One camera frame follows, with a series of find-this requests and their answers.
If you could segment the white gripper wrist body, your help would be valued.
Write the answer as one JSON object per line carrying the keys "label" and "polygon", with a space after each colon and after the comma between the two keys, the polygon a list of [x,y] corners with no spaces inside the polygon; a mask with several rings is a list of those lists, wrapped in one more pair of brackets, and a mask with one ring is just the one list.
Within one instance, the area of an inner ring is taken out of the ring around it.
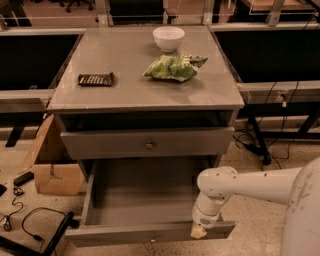
{"label": "white gripper wrist body", "polygon": [[209,197],[200,193],[192,209],[193,223],[204,229],[211,229],[215,226],[223,200],[217,197]]}

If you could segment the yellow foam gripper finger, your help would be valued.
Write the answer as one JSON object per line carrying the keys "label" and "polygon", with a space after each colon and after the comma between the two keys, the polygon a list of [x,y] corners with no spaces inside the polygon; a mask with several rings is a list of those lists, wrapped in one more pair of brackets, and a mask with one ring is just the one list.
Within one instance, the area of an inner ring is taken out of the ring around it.
{"label": "yellow foam gripper finger", "polygon": [[207,235],[207,231],[201,225],[192,224],[190,236],[194,239],[201,239]]}

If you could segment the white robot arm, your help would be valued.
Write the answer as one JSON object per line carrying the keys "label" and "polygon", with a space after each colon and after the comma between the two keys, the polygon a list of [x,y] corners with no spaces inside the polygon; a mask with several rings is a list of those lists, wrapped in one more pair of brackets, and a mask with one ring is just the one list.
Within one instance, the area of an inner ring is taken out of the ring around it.
{"label": "white robot arm", "polygon": [[239,173],[223,166],[197,177],[191,236],[201,239],[213,228],[233,195],[286,206],[281,256],[320,256],[320,159],[303,167]]}

